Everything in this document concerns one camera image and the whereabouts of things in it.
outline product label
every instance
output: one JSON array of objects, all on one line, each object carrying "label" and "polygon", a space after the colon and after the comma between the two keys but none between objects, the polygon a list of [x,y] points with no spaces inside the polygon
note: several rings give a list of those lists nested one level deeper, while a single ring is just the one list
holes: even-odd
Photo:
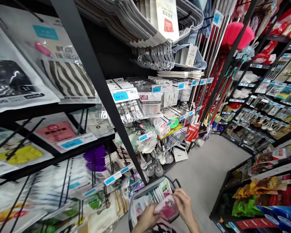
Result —
[{"label": "product label", "polygon": [[104,188],[104,185],[101,183],[101,184],[93,187],[92,189],[88,190],[86,193],[83,194],[83,196],[88,197],[88,196],[94,195],[95,193],[99,192],[103,188]]},{"label": "product label", "polygon": [[105,183],[106,186],[108,186],[108,185],[114,183],[114,181],[116,181],[120,177],[122,177],[122,174],[121,174],[121,171],[118,171],[117,173],[115,173],[111,177],[105,179],[103,182]]},{"label": "product label", "polygon": [[170,121],[170,122],[167,123],[167,126],[170,126],[170,125],[172,125],[174,123],[175,123],[175,120],[172,120],[172,121]]},{"label": "product label", "polygon": [[189,87],[189,82],[178,83],[178,90],[187,89]]},{"label": "product label", "polygon": [[125,168],[123,168],[123,169],[121,170],[121,174],[124,174],[125,172],[129,171],[130,169],[132,169],[132,168],[134,168],[134,167],[135,167],[135,166],[134,166],[133,163],[129,164],[127,167],[125,167]]},{"label": "product label", "polygon": [[193,80],[191,86],[198,86],[200,79]]},{"label": "product label", "polygon": [[44,39],[58,40],[58,36],[55,29],[42,27],[38,25],[32,25],[32,26],[38,37],[44,38]]},{"label": "product label", "polygon": [[87,133],[87,134],[83,134],[79,137],[75,137],[73,139],[69,139],[63,142],[59,142],[57,143],[57,145],[59,145],[60,147],[64,148],[65,150],[69,150],[75,147],[78,147],[80,145],[92,142],[97,140],[97,138],[95,137],[95,135],[93,133]]},{"label": "product label", "polygon": [[229,222],[229,225],[231,226],[231,228],[232,228],[236,233],[240,233],[240,230],[237,229],[237,227],[234,225],[234,223]]},{"label": "product label", "polygon": [[161,87],[160,86],[152,86],[152,93],[156,93],[156,92],[161,92]]},{"label": "product label", "polygon": [[138,91],[135,87],[126,89],[110,90],[114,102],[121,103],[128,100],[139,99]]},{"label": "product label", "polygon": [[207,83],[207,79],[201,79],[200,80],[200,85],[205,85]]},{"label": "product label", "polygon": [[285,53],[285,54],[282,55],[282,57],[288,57],[288,58],[290,58],[291,57],[291,53]]},{"label": "product label", "polygon": [[225,230],[223,229],[223,227],[221,226],[221,224],[219,222],[217,223],[217,226],[223,233],[225,232]]},{"label": "product label", "polygon": [[[187,59],[185,62],[186,66],[193,66],[197,50],[198,50],[197,46],[190,44],[189,49],[188,49]],[[185,72],[184,77],[187,78],[187,76],[188,76],[188,73]]]},{"label": "product label", "polygon": [[229,101],[231,102],[239,102],[239,103],[244,103],[244,100],[237,100],[237,99],[230,99]]},{"label": "product label", "polygon": [[213,79],[214,79],[214,78],[209,78],[209,79],[207,80],[207,83],[212,83]]},{"label": "product label", "polygon": [[152,133],[152,131],[150,131],[150,132],[148,132],[146,134],[141,135],[139,137],[139,141],[144,141],[144,140],[146,140],[146,139],[148,139],[148,138],[150,138],[152,136],[153,136],[153,133]]},{"label": "product label", "polygon": [[214,16],[213,16],[213,25],[217,26],[218,28],[221,27],[222,22],[223,22],[224,16],[219,12],[218,10],[215,11]]},{"label": "product label", "polygon": [[243,57],[243,53],[238,53],[236,59],[241,59]]},{"label": "product label", "polygon": [[18,170],[18,167],[8,164],[4,161],[0,161],[0,176],[15,170]]},{"label": "product label", "polygon": [[250,64],[250,67],[262,68],[263,65],[260,65],[260,64]]}]

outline hanging merchandise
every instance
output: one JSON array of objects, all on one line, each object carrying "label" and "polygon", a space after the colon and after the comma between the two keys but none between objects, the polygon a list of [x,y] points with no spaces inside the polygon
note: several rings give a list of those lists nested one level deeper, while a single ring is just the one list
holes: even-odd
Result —
[{"label": "hanging merchandise", "polygon": [[271,35],[282,35],[291,38],[291,8],[278,18],[278,21],[275,23],[273,29],[271,30]]},{"label": "hanging merchandise", "polygon": [[95,88],[87,76],[60,20],[0,5],[0,19],[8,33],[25,50],[48,81],[61,94],[61,104],[99,103]]},{"label": "hanging merchandise", "polygon": [[[203,24],[201,6],[184,0],[126,1],[124,6],[113,1],[76,3],[82,14],[133,47],[135,63],[154,70],[171,70],[175,65],[172,44]],[[121,26],[106,22],[121,22]]]},{"label": "hanging merchandise", "polygon": [[286,83],[280,83],[272,81],[271,84],[273,85],[271,89],[266,93],[266,95],[270,95],[276,97],[286,86]]},{"label": "hanging merchandise", "polygon": [[93,133],[96,138],[101,138],[114,134],[114,129],[108,119],[101,119],[101,111],[101,105],[96,105],[86,109],[84,112],[80,110],[70,114],[73,115],[77,122],[80,122],[83,112],[81,127],[86,132]]},{"label": "hanging merchandise", "polygon": [[277,82],[285,82],[289,77],[291,77],[291,60],[280,72],[280,74],[277,75],[275,80]]},{"label": "hanging merchandise", "polygon": [[271,81],[269,79],[264,79],[261,84],[255,90],[255,93],[265,94],[267,91],[267,87]]},{"label": "hanging merchandise", "polygon": [[65,113],[56,113],[31,119],[25,126],[28,130],[34,129],[34,134],[52,145],[60,153],[97,140],[93,133],[78,135],[77,129],[70,122]]},{"label": "hanging merchandise", "polygon": [[[0,127],[0,145],[12,134],[13,131]],[[53,156],[49,152],[15,134],[0,147],[0,176],[51,158]]]},{"label": "hanging merchandise", "polygon": [[55,102],[59,99],[0,28],[0,112]]},{"label": "hanging merchandise", "polygon": [[276,99],[285,100],[291,94],[291,84],[288,84],[277,96]]},{"label": "hanging merchandise", "polygon": [[283,70],[283,68],[288,64],[288,62],[291,60],[291,56],[285,56],[285,54],[281,58],[279,58],[275,67],[272,68],[271,72],[265,77],[266,79],[274,80],[277,75]]}]

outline product package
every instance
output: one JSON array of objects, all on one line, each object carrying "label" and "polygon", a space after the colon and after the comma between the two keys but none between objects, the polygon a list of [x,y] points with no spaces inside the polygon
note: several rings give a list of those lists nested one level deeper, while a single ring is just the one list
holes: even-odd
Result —
[{"label": "product package", "polygon": [[[8,182],[0,186],[0,228],[5,222],[5,219],[8,217],[11,207],[16,200],[15,193],[18,194],[20,192],[22,186],[24,185],[24,181],[25,180],[22,180],[18,184]],[[24,199],[18,200],[9,218],[7,219],[5,226],[2,228],[2,232],[10,232],[16,222],[17,217],[18,220],[13,231],[23,232],[26,228],[30,227],[47,214],[45,211],[35,209],[35,206],[27,202],[22,208],[23,203]]]},{"label": "product package", "polygon": [[60,19],[37,15],[43,22],[28,11],[0,5],[0,19],[8,33],[64,97],[61,104],[99,103]]},{"label": "product package", "polygon": [[277,96],[277,99],[285,100],[291,94],[291,84],[287,85]]},{"label": "product package", "polygon": [[160,112],[162,92],[138,92],[145,118],[156,117]]},{"label": "product package", "polygon": [[285,68],[280,72],[279,75],[276,77],[277,82],[285,82],[288,78],[291,77],[291,60],[290,62],[285,66]]},{"label": "product package", "polygon": [[[75,120],[77,122],[80,122],[82,110],[72,112],[70,114],[73,115],[73,117],[75,118]],[[105,136],[114,134],[114,129],[111,126],[109,120],[100,118],[101,107],[99,105],[88,108],[87,117],[86,117],[86,114],[87,114],[87,110],[85,109],[84,114],[83,114],[81,127],[84,129],[85,122],[87,120],[87,123],[86,123],[86,132],[87,133],[88,132],[93,133],[96,138],[101,138],[101,137],[105,137]]]},{"label": "product package", "polygon": [[162,218],[170,221],[179,212],[177,204],[172,195],[165,197],[154,209],[154,214],[161,213]]},{"label": "product package", "polygon": [[265,94],[267,87],[269,85],[271,81],[268,79],[264,79],[261,84],[258,86],[258,88],[255,90],[255,93],[261,93],[261,94]]},{"label": "product package", "polygon": [[271,82],[273,84],[272,88],[266,93],[267,95],[276,97],[285,87],[286,83]]},{"label": "product package", "polygon": [[278,160],[286,159],[291,156],[291,147],[274,150],[271,152],[257,154],[255,161],[257,164],[267,163],[268,165],[274,165]]},{"label": "product package", "polygon": [[291,206],[257,206],[283,232],[291,233]]},{"label": "product package", "polygon": [[[12,133],[13,131],[0,127],[0,144]],[[0,148],[0,175],[53,158],[49,152],[26,140],[21,148],[9,160],[6,160],[7,155],[18,146],[23,138],[16,134]]]},{"label": "product package", "polygon": [[[85,144],[97,140],[93,133],[86,133],[77,136],[77,129],[71,123],[65,113],[55,113],[46,116],[35,117],[25,125],[25,128],[32,130],[37,123],[43,119],[38,128],[34,131],[38,137],[52,145],[60,153],[78,147],[80,144]],[[25,120],[17,121],[22,125]],[[74,140],[79,140],[78,144],[71,143]]]},{"label": "product package", "polygon": [[0,28],[0,112],[59,102]]}]

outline aisle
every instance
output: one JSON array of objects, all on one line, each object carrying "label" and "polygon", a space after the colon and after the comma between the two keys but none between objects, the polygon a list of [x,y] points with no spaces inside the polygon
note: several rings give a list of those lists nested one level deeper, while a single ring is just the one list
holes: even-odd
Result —
[{"label": "aisle", "polygon": [[[250,154],[219,135],[211,135],[203,147],[195,147],[189,159],[176,164],[167,176],[177,178],[183,190],[191,197],[202,233],[219,233],[220,230],[209,219],[214,202],[228,170],[248,159]],[[129,233],[126,214],[113,229],[113,232]],[[173,222],[180,231],[189,232],[181,217]]]}]

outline human hand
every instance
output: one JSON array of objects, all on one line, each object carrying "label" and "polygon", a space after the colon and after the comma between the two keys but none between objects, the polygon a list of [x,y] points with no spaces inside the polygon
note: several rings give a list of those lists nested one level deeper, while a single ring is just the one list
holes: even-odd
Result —
[{"label": "human hand", "polygon": [[160,214],[154,215],[154,209],[158,204],[148,205],[142,213],[137,225],[134,227],[132,233],[143,233],[148,228],[154,226],[161,218]]},{"label": "human hand", "polygon": [[173,197],[176,201],[180,216],[186,223],[191,233],[200,233],[198,223],[196,222],[193,210],[191,198],[183,191],[182,188],[175,189]]}]

